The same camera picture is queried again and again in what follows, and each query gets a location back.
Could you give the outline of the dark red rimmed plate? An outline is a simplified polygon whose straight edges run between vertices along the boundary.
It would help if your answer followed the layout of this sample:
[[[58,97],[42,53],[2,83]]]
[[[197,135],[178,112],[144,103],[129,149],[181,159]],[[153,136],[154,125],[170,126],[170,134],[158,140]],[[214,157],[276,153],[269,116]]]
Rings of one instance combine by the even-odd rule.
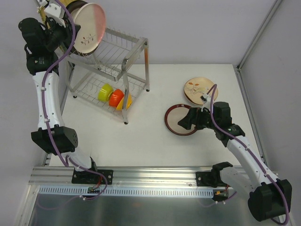
[[[178,125],[178,122],[187,115],[190,108],[190,105],[185,104],[175,104],[168,108],[164,116],[164,122],[170,132],[178,136],[190,136],[197,131],[193,125],[190,129],[184,129]]]

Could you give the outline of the pink white round plate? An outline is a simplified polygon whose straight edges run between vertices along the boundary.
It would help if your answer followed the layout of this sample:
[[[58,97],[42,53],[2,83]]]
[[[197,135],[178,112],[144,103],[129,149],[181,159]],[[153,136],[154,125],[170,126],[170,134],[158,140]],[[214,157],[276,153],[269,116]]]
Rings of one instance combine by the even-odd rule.
[[[96,3],[87,3],[71,12],[76,25],[80,26],[74,48],[80,54],[91,54],[99,46],[106,29],[103,8]]]

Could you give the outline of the beige bird round plate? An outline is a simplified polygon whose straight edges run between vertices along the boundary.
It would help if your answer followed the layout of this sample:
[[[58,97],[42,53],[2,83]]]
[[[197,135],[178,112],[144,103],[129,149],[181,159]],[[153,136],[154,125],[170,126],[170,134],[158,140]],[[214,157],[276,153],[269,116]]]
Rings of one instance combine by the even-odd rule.
[[[188,80],[184,85],[184,94],[187,99],[196,104],[203,105],[201,96],[206,94],[214,83],[205,77],[196,77]]]

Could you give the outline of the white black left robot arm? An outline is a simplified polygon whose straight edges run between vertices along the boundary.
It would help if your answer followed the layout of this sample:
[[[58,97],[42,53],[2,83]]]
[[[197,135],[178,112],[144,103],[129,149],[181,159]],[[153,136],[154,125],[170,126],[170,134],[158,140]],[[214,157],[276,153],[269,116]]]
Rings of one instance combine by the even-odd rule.
[[[74,167],[72,183],[74,184],[112,184],[113,171],[97,169],[95,161],[81,152],[78,136],[74,129],[65,126],[58,96],[59,63],[55,50],[65,45],[71,51],[79,26],[73,21],[59,25],[53,18],[47,18],[46,24],[35,18],[25,18],[18,28],[26,45],[26,65],[35,83],[39,122],[38,129],[31,133],[31,138],[43,151],[53,154],[68,167]]]

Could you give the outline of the woven bamboo tray plate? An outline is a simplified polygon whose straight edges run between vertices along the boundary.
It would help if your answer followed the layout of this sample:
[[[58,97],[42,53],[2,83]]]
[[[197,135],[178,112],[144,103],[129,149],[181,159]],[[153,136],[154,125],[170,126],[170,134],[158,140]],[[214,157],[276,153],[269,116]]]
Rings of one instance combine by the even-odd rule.
[[[69,3],[72,2],[72,0],[60,0],[60,2],[63,3],[64,6],[66,7]],[[45,14],[44,10],[45,10],[45,8],[41,5],[39,5],[37,7],[37,13],[40,15],[43,24],[45,24],[45,21],[46,21],[46,14]]]

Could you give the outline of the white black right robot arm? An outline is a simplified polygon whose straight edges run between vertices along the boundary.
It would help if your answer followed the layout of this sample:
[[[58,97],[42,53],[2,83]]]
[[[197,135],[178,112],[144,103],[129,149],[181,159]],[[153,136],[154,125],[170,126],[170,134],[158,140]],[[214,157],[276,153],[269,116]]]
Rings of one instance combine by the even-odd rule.
[[[177,123],[189,130],[212,129],[218,140],[236,157],[246,176],[238,173],[228,162],[212,167],[210,181],[216,186],[228,184],[247,199],[248,208],[257,221],[284,215],[282,225],[289,221],[292,186],[286,179],[279,179],[261,158],[254,153],[245,132],[232,122],[230,106],[215,102],[210,108],[191,107]]]

